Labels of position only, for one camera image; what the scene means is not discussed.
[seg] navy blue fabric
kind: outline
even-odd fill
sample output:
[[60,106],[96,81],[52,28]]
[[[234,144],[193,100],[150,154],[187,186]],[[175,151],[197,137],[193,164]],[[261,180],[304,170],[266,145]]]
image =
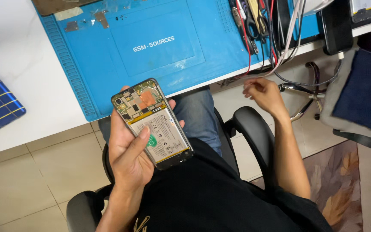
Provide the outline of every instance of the navy blue fabric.
[[333,116],[371,129],[371,53],[359,49]]

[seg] disassembled smartphone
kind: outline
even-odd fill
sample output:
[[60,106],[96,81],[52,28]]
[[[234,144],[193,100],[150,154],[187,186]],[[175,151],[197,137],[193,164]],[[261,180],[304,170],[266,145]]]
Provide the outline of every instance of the disassembled smartphone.
[[193,156],[190,142],[155,79],[114,95],[111,102],[136,137],[149,127],[151,134],[145,151],[158,170]]

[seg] smartphone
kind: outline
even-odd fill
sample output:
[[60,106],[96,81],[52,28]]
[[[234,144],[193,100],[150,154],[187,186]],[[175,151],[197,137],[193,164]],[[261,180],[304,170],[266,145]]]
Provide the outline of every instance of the smartphone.
[[144,127],[149,127],[151,134],[145,152],[158,170],[193,156],[190,142],[155,79],[112,96],[111,102],[136,137]]
[[317,21],[320,34],[324,35],[323,50],[327,55],[335,55],[352,48],[350,1],[334,0],[317,13]]

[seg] black office chair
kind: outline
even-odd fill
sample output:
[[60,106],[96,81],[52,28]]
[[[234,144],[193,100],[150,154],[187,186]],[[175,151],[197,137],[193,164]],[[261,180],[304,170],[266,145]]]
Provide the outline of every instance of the black office chair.
[[[217,116],[221,153],[223,159],[240,175],[233,145],[230,138],[236,131],[243,134],[250,145],[261,172],[263,173],[265,189],[276,186],[273,171],[274,135],[260,114],[251,107],[241,107],[233,118],[223,122],[220,114],[214,109]],[[70,232],[94,232],[101,219],[104,209],[104,200],[108,200],[115,183],[110,162],[108,160],[108,146],[103,151],[104,170],[111,184],[99,190],[85,191],[73,197],[67,205],[67,224]]]

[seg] person's right hand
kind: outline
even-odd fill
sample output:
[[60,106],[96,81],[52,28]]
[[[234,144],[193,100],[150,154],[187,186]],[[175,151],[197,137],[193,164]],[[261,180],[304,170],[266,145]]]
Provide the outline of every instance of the person's right hand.
[[290,118],[276,82],[264,78],[246,80],[243,94],[246,98],[254,99],[258,106],[274,118]]

